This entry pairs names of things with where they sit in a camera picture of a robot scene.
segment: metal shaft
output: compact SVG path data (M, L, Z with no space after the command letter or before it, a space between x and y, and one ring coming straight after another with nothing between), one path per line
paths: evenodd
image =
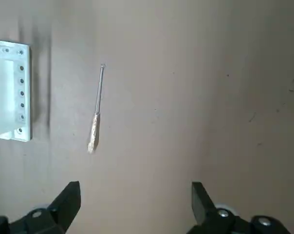
M97 90L97 101L96 101L95 114L99 114L99 111L100 111L100 99L101 99L101 95L102 95L102 84L103 84L104 69L105 69L105 64L101 64L101 66L100 66L99 84L98 84L98 90Z
M90 142L88 144L88 152L91 154L95 149L95 139L96 139L96 128L99 121L99 108L100 108L100 99L102 94L102 84L103 84L103 76L104 76L104 68L105 65L102 64L100 66L100 78L97 90L97 101L96 101L96 110L92 121L91 126L91 135L90 135Z

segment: brown surface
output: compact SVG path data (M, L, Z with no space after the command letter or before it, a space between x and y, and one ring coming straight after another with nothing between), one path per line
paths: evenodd
M199 180L215 202L294 233L294 0L2 3L0 39L34 56L34 138L0 140L0 214L79 180L69 233L182 234Z

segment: metal bolt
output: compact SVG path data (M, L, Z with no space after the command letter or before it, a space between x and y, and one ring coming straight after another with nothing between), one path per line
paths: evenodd
M32 214L32 218L38 218L42 214L41 211L36 211Z
M265 217L261 217L261 218L259 218L258 221L259 221L262 225L264 225L264 226L270 226L270 225L271 225L269 219L268 219L268 218L265 218Z
M219 215L226 218L229 216L229 213L226 210L219 210Z

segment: white plastic bracket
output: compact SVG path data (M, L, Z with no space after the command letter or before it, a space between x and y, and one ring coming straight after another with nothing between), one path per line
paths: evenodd
M0 40L0 138L30 141L30 48Z

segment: black plastic part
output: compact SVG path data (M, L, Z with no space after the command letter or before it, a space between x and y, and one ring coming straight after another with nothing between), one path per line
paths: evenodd
M80 184L70 182L47 209L33 210L11 224L0 216L0 234L63 234L80 206Z
M266 218L270 221L269 226L265 226L259 222L260 218ZM290 232L283 226L283 224L272 217L269 216L254 216L251 220L253 224L253 231L258 233L267 233L267 234L290 234Z
M229 210L221 216L204 186L199 182L192 183L192 210L197 221L188 234L290 234L280 221L268 216L255 216L247 222ZM259 222L261 217L270 221L269 226Z
M66 188L49 205L54 221L66 232L81 207L80 184L70 182Z
M192 183L191 200L191 208L198 225L203 224L209 214L215 213L217 210L204 186L200 182Z
M8 234L10 229L8 226L8 220L5 216L0 216L0 234Z

